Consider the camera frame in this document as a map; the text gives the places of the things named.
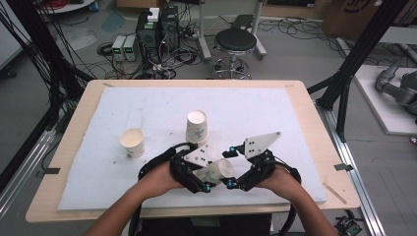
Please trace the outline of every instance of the white paper sheet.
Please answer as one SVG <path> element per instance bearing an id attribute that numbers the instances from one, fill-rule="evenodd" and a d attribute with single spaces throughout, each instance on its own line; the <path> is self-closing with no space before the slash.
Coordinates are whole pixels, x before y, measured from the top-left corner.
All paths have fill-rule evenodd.
<path id="1" fill-rule="evenodd" d="M 208 118 L 208 154 L 212 160 L 249 137 L 281 132 L 269 148 L 298 168 L 303 186 L 316 202 L 326 194 L 285 89 L 281 88 L 107 88 L 77 153 L 59 209 L 110 207 L 137 181 L 141 167 L 168 148 L 185 142 L 187 114 L 203 110 Z M 124 130 L 141 128 L 145 154 L 129 159 L 119 145 Z M 229 159 L 236 177 L 250 163 Z M 286 203 L 263 189 L 250 192 L 216 186 L 210 194 L 178 189 L 147 200 L 144 207 L 198 207 Z"/>

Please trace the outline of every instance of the stool base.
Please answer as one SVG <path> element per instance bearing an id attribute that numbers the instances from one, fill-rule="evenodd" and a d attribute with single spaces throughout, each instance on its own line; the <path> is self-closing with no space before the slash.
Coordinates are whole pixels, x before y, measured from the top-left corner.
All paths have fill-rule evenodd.
<path id="1" fill-rule="evenodd" d="M 211 78 L 223 78 L 229 80 L 252 80 L 252 77 L 249 74 L 248 64 L 245 61 L 236 58 L 235 55 L 218 59 L 212 67 Z"/>

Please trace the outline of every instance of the computer tower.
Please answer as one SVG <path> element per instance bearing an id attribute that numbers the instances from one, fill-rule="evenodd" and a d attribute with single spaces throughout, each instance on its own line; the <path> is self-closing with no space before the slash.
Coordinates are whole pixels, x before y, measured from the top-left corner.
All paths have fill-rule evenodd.
<path id="1" fill-rule="evenodd" d="M 163 8 L 160 21 L 165 45 L 170 49 L 179 48 L 178 7 L 168 6 Z"/>
<path id="2" fill-rule="evenodd" d="M 160 21 L 149 22 L 148 12 L 149 10 L 144 10 L 139 16 L 138 24 L 136 26 L 136 35 L 143 59 L 149 59 L 151 62 L 159 64 L 159 53 L 162 53 L 159 48 L 163 49 L 163 46 L 160 46 L 162 42 Z"/>

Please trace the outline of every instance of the cardboard box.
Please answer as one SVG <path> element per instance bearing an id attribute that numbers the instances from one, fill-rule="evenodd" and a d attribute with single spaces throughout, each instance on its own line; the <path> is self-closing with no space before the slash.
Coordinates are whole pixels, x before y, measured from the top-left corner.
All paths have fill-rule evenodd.
<path id="1" fill-rule="evenodd" d="M 264 17 L 322 19 L 331 0 L 316 0 L 314 7 L 271 5 L 268 2 L 262 8 Z"/>
<path id="2" fill-rule="evenodd" d="M 117 0 L 118 8 L 155 8 L 162 7 L 169 0 Z"/>
<path id="3" fill-rule="evenodd" d="M 327 36 L 358 39 L 380 7 L 378 0 L 333 0 L 328 6 L 322 28 Z"/>

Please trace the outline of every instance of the human arm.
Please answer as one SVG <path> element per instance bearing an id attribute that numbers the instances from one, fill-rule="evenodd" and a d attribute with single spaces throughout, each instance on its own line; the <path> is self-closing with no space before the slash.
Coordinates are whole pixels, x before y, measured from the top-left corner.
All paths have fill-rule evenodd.
<path id="1" fill-rule="evenodd" d="M 285 168 L 276 166 L 272 175 L 257 187 L 269 189 L 290 201 L 294 205 L 307 235 L 337 235 L 333 226 L 307 191 Z"/>
<path id="2" fill-rule="evenodd" d="M 145 200 L 165 194 L 171 189 L 181 188 L 169 172 L 169 162 L 165 162 L 150 171 L 138 183 L 105 211 L 84 233 L 90 235 L 119 236 L 132 214 Z"/>

